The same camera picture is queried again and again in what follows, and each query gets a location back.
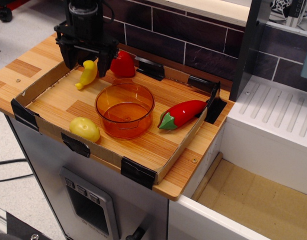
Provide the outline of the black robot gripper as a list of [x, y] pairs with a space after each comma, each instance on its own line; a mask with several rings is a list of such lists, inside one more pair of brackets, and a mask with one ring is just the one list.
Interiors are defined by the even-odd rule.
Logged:
[[105, 33], [105, 24], [115, 18], [104, 19], [104, 7], [108, 4], [66, 4], [64, 6], [66, 21], [54, 27], [57, 33], [56, 44], [65, 65], [72, 70], [78, 62], [79, 51], [98, 54], [97, 69], [99, 77], [106, 75], [112, 60], [118, 54], [118, 40]]

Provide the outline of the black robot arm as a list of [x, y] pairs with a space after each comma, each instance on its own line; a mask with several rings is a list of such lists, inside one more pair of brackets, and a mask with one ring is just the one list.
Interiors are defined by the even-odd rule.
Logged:
[[66, 21], [56, 25], [56, 44], [65, 65], [72, 70], [87, 60], [98, 60], [99, 77], [104, 77], [118, 56], [119, 41], [104, 31], [104, 0], [65, 0]]

